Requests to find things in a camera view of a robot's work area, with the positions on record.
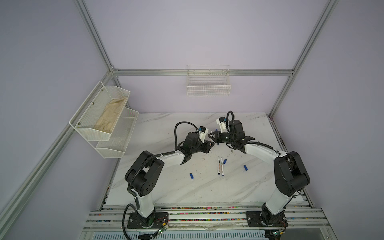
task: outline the ventilation grille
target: ventilation grille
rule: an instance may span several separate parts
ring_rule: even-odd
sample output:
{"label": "ventilation grille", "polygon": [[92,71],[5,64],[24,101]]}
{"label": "ventilation grille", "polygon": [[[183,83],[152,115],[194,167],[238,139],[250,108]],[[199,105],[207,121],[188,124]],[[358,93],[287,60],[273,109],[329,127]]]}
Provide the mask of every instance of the ventilation grille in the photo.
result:
{"label": "ventilation grille", "polygon": [[[132,240],[138,239],[141,234],[153,232],[127,232]],[[155,239],[206,239],[206,240],[259,240],[268,239],[264,237],[264,230],[217,230],[217,231],[169,231],[160,234]],[[96,232],[93,240],[99,239],[125,239],[123,232]]]}

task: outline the aluminum frame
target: aluminum frame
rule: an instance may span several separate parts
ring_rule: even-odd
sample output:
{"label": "aluminum frame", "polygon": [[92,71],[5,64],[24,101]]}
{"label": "aluminum frame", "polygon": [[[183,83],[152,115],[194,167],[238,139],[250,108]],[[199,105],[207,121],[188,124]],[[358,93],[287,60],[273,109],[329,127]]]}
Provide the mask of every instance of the aluminum frame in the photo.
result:
{"label": "aluminum frame", "polygon": [[[206,73],[207,70],[194,70],[194,73]],[[211,70],[211,73],[222,73],[222,70]],[[115,69],[116,76],[187,76],[187,69]],[[231,76],[292,76],[292,69],[230,69]]]}
{"label": "aluminum frame", "polygon": [[274,103],[271,112],[269,113],[269,116],[273,118],[273,116],[276,114],[277,109],[279,108],[280,104],[284,100],[286,94],[288,93],[289,88],[292,86],[293,81],[296,79],[297,74],[299,73],[301,67],[303,66],[305,60],[307,59],[310,51],[312,50],[316,40],[319,38],[319,35],[321,31],[324,28],[325,23],[328,21],[329,17],[331,16],[333,10],[335,9],[337,3],[339,0],[328,0],[326,6],[323,9],[323,12],[321,13],[319,19],[316,22],[315,27],[313,28],[310,37],[307,40],[307,43],[305,44],[303,50],[301,51],[301,54],[299,58],[296,61],[296,64],[293,68],[293,75],[289,76],[287,81],[285,82],[283,89],[281,90],[279,96],[276,99],[276,102]]}
{"label": "aluminum frame", "polygon": [[[109,80],[112,79],[112,72],[108,71],[101,82],[106,84]],[[81,105],[81,111],[74,117],[77,121],[87,106],[91,104],[92,99],[101,89],[102,85],[100,84],[98,87],[94,88],[93,91],[88,95],[83,104]],[[50,167],[55,163],[57,157],[60,155],[67,142],[69,141],[71,135],[74,133],[74,129],[69,125],[66,125],[64,130],[60,133],[58,138],[49,148],[48,152],[45,153],[44,157],[23,183],[23,185],[19,188],[17,193],[14,195],[12,200],[5,207],[4,211],[0,214],[0,239],[2,239],[9,229],[16,222],[17,218],[20,216],[25,206],[31,199],[34,191],[39,186],[39,183],[44,178],[45,174],[49,171]]]}
{"label": "aluminum frame", "polygon": [[[111,64],[111,61],[107,55],[105,47],[96,30],[96,26],[86,6],[85,0],[74,0],[74,2],[80,12],[80,15],[87,27],[87,30],[91,35],[93,42],[95,43],[95,46],[105,66],[108,69],[107,73],[102,78],[103,84],[107,84],[110,80],[113,80],[116,86],[121,87],[117,76],[186,76],[187,75],[187,70],[144,70],[144,69],[119,70],[119,69],[115,69]],[[288,79],[269,114],[271,124],[273,126],[276,136],[278,136],[279,141],[281,141],[281,137],[277,132],[277,129],[273,123],[272,117],[275,115],[278,107],[280,106],[281,102],[286,96],[290,86],[292,85],[297,74],[299,73],[303,63],[305,62],[309,52],[313,48],[314,43],[318,39],[321,30],[323,29],[326,21],[329,19],[337,3],[338,3],[338,0],[329,0],[327,2],[309,39],[307,40],[307,43],[305,44],[298,60],[296,61],[296,64],[293,70],[230,70],[229,71],[229,74],[232,76],[288,76]],[[99,89],[96,88],[94,89],[93,92],[89,94],[87,99],[81,105],[82,109],[84,110],[86,109],[86,106],[90,103],[89,101],[93,99],[94,95],[98,92],[98,90]],[[29,175],[27,180],[23,183],[23,185],[14,195],[12,200],[5,207],[4,211],[0,214],[0,240],[7,234],[9,229],[13,226],[13,224],[15,223],[19,215],[22,213],[25,206],[31,199],[34,191],[38,187],[39,183],[44,178],[45,174],[49,171],[50,167],[54,164],[55,160],[57,159],[61,151],[64,149],[73,132],[74,132],[74,129],[69,124],[67,124],[67,126],[63,129],[63,131],[58,136],[58,138],[55,140],[55,142],[52,144],[52,146],[43,156],[42,160],[35,167],[35,169]],[[282,141],[279,142],[279,144],[281,144],[281,147],[285,148]],[[311,207],[313,207],[309,198],[308,198],[308,201]],[[334,235],[331,228],[327,228],[327,232],[324,233],[324,235],[325,234],[329,234],[331,235],[332,239],[336,239],[336,236]],[[82,234],[81,236],[86,238],[91,237],[88,233]]]}

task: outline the white marble tabletop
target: white marble tabletop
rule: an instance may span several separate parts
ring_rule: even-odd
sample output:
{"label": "white marble tabletop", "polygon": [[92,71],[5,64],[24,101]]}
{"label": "white marble tabletop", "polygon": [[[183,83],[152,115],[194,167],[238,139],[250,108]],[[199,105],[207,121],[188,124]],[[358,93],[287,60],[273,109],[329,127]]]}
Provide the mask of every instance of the white marble tabletop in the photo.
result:
{"label": "white marble tabletop", "polygon": [[[134,199],[127,192],[126,172],[140,153],[153,154],[174,149],[174,127],[181,121],[189,121],[197,127],[215,131],[216,119],[226,113],[144,113],[139,114],[125,156],[121,158],[106,205],[127,205]],[[243,124],[247,136],[281,150],[265,113],[235,113],[235,119]],[[188,124],[177,127],[177,140],[185,140],[194,128]],[[217,174],[217,157],[227,159],[225,176]],[[154,205],[165,206],[220,206],[254,205],[265,202],[275,189],[273,168],[262,160],[232,151],[224,143],[215,146],[209,154],[196,153],[183,165],[163,169],[152,191]],[[292,200],[302,202],[301,196]]]}

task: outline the wire basket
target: wire basket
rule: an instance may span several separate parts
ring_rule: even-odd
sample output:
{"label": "wire basket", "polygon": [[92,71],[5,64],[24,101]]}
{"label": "wire basket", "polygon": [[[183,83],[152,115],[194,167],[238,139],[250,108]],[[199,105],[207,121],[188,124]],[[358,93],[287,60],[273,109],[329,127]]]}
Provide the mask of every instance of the wire basket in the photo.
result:
{"label": "wire basket", "polygon": [[188,65],[187,96],[229,96],[229,65]]}
{"label": "wire basket", "polygon": [[139,112],[124,108],[109,141],[100,141],[95,149],[103,158],[121,158],[131,139]]}
{"label": "wire basket", "polygon": [[[102,88],[85,110],[84,114],[80,117],[77,124],[73,126],[71,124],[72,119],[70,120],[71,126],[87,141],[109,141],[118,121],[116,121],[115,125],[112,127],[111,133],[94,129],[94,126],[110,101],[126,97],[124,102],[124,105],[126,105],[130,94],[130,91],[128,90],[116,86],[104,86],[103,83],[101,84]],[[117,119],[120,118],[121,113],[122,111],[117,115]]]}

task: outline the wire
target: wire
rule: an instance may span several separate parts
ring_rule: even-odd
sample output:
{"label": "wire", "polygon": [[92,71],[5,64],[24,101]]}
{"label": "wire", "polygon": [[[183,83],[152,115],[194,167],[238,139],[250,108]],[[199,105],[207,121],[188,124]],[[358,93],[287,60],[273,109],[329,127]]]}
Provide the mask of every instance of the wire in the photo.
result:
{"label": "wire", "polygon": [[175,151],[177,150],[177,136],[176,136],[176,129],[177,129],[177,126],[180,125],[180,124],[182,124],[182,123],[190,124],[190,125],[194,126],[194,128],[195,128],[197,131],[199,130],[199,129],[196,127],[196,125],[193,124],[193,123],[191,123],[191,122],[185,122],[185,121],[183,121],[183,122],[178,122],[178,123],[175,125]]}
{"label": "wire", "polygon": [[231,132],[231,131],[229,130],[229,128],[228,128],[228,122],[229,122],[228,117],[229,117],[229,114],[231,114],[231,117],[232,117],[232,120],[231,120],[231,121],[232,121],[232,125],[233,125],[234,120],[235,120],[235,115],[233,114],[232,111],[228,111],[228,112],[227,112],[227,122],[226,122],[226,124],[225,124],[225,127],[226,127],[226,129],[227,129],[228,132]]}
{"label": "wire", "polygon": [[159,235],[159,231],[165,226],[165,225],[162,225],[154,234],[142,234],[142,235],[139,235],[138,236],[138,239],[140,240],[150,240],[150,239],[154,239],[155,237],[157,237]]}
{"label": "wire", "polygon": [[288,183],[288,185],[293,189],[293,190],[295,190],[295,192],[297,192],[298,194],[300,194],[301,196],[302,196],[302,194],[296,189],[296,188],[294,188],[293,186],[292,186],[292,184],[291,184],[291,182],[289,182],[285,177],[284,177],[284,175],[282,174],[281,175],[283,178],[284,178],[284,180]]}
{"label": "wire", "polygon": [[123,215],[122,215],[122,231],[123,231],[123,233],[124,233],[125,238],[127,238],[128,240],[132,240],[132,239],[128,236],[127,232],[125,231],[125,223],[124,223],[124,221],[125,221],[125,215],[127,214],[127,210],[128,210],[129,207],[131,207],[131,208],[133,209],[133,211],[136,212],[136,214],[137,214],[137,210],[136,210],[136,208],[135,208],[135,206],[134,206],[133,204],[128,204],[128,205],[125,207],[125,209],[124,209],[124,213],[123,213]]}

